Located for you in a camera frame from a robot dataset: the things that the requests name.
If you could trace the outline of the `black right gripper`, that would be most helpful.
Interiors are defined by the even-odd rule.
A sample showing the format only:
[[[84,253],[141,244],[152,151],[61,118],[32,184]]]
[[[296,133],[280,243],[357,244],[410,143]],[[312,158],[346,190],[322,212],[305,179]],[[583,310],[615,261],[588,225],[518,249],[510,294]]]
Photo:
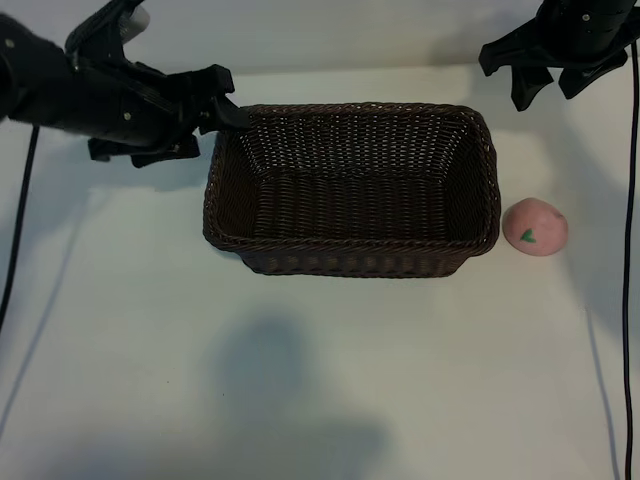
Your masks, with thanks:
[[[479,63],[490,76],[511,67],[511,100],[525,111],[553,82],[549,68],[598,66],[639,38],[639,8],[634,1],[544,1],[535,17],[484,45]],[[573,99],[602,73],[564,69],[558,84]]]

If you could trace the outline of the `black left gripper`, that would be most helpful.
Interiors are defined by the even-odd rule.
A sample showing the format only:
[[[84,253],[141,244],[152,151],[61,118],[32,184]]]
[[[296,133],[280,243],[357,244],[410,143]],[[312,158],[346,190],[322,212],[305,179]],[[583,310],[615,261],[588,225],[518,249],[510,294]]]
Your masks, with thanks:
[[[90,157],[129,156],[136,168],[197,158],[201,135],[246,131],[249,113],[228,95],[231,71],[213,64],[166,75],[123,54],[87,58],[67,53],[72,87],[65,95],[63,130],[89,138]]]

